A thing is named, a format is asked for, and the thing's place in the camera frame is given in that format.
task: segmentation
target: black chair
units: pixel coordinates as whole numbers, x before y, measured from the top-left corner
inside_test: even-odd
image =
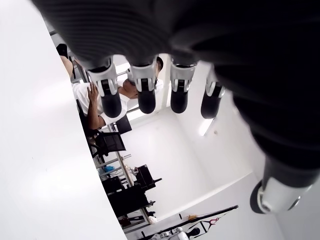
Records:
[[[94,138],[95,141],[95,144],[92,144],[87,140],[93,158],[98,155],[102,161],[104,161],[103,155],[108,156],[111,152],[126,150],[119,132],[101,132],[97,129],[90,129],[88,127],[88,118],[86,117],[78,99],[76,100],[76,105],[79,111],[84,135],[89,138]],[[96,152],[93,153],[90,147],[95,148]]]

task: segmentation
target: metal rack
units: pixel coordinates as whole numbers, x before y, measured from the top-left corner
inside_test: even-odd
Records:
[[[106,126],[106,129],[108,129],[110,132],[115,132],[113,130],[113,128],[110,126],[110,124]],[[112,159],[112,160],[107,161],[107,162],[102,163],[102,164],[98,164],[98,165],[96,165],[96,168],[98,169],[98,168],[101,168],[101,167],[105,167],[105,166],[107,166],[109,164],[112,164],[114,162],[117,162],[117,161],[119,162],[120,167],[117,167],[117,168],[115,168],[115,169],[113,169],[111,171],[107,171],[105,173],[99,174],[99,177],[101,178],[101,177],[104,177],[104,176],[106,176],[108,174],[111,174],[111,173],[113,173],[113,172],[115,172],[117,170],[122,170],[123,176],[125,177],[125,180],[127,181],[128,187],[129,188],[133,187],[134,183],[133,183],[132,179],[129,177],[129,173],[128,173],[127,168],[126,168],[125,163],[124,163],[124,159],[131,157],[131,154],[122,157],[120,155],[120,152],[115,151],[114,153],[116,155],[115,159]],[[143,216],[143,220],[140,220],[140,221],[135,222],[135,223],[133,223],[131,225],[125,226],[123,228],[123,231],[124,231],[125,234],[133,232],[133,231],[136,231],[136,230],[141,229],[141,228],[144,228],[144,227],[146,227],[146,226],[151,224],[150,221],[149,221],[149,217],[147,215],[147,212],[143,208],[140,208],[139,211],[141,212],[141,215]]]

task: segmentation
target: black robotic finger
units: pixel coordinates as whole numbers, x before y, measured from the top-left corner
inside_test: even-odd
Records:
[[[176,114],[183,113],[188,105],[188,92],[183,91],[171,91],[171,109]]]
[[[219,111],[221,97],[208,96],[205,92],[201,104],[201,115],[205,119],[213,119]]]
[[[258,191],[262,186],[262,181],[260,181],[253,189],[251,196],[250,196],[250,207],[252,211],[256,214],[265,214],[258,205]]]
[[[108,117],[116,118],[120,115],[122,106],[119,92],[117,92],[115,95],[105,94],[101,97],[101,101],[103,111]]]
[[[138,103],[141,112],[144,114],[152,113],[156,108],[155,90],[138,91]]]

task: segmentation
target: person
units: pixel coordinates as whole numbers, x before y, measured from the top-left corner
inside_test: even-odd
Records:
[[[73,64],[65,56],[60,56],[61,60],[71,77]],[[158,78],[159,72],[163,68],[163,61],[160,57],[156,61],[155,75]],[[157,83],[156,93],[159,92],[163,84]],[[132,85],[128,79],[126,79],[122,85],[119,84],[118,92],[121,101],[121,112],[117,117],[109,117],[104,113],[101,97],[97,87],[92,83],[73,83],[72,84],[73,95],[75,99],[78,99],[84,114],[87,115],[88,127],[92,130],[99,129],[107,124],[115,123],[124,117],[127,113],[128,102],[130,100],[137,100],[138,90],[136,86]]]

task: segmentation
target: white wall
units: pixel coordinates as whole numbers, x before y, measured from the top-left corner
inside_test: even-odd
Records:
[[[0,33],[0,239],[125,240],[41,15],[1,0]]]
[[[187,208],[187,204],[212,190],[209,177],[179,126],[175,114],[166,109],[154,116],[136,121],[132,131],[122,134],[130,167],[147,164],[153,179],[162,178],[148,190],[148,200],[156,201],[149,211],[161,220]]]
[[[253,142],[229,92],[223,96],[216,120],[207,135],[199,135],[204,120],[200,109],[209,68],[209,64],[204,62],[196,67],[187,109],[177,114],[177,118],[215,187],[238,179],[253,168],[259,177],[263,170],[264,155]]]
[[[129,233],[126,236],[128,240],[140,239],[142,238],[141,231],[148,236],[187,220],[188,215],[202,215],[239,205],[238,209],[232,210],[222,217],[215,226],[210,228],[207,234],[200,236],[198,239],[283,240],[284,238],[275,216],[256,214],[250,208],[249,199],[256,183],[257,179],[255,175],[251,173],[206,200],[181,211],[182,220],[180,220],[179,215],[176,214],[155,225]]]

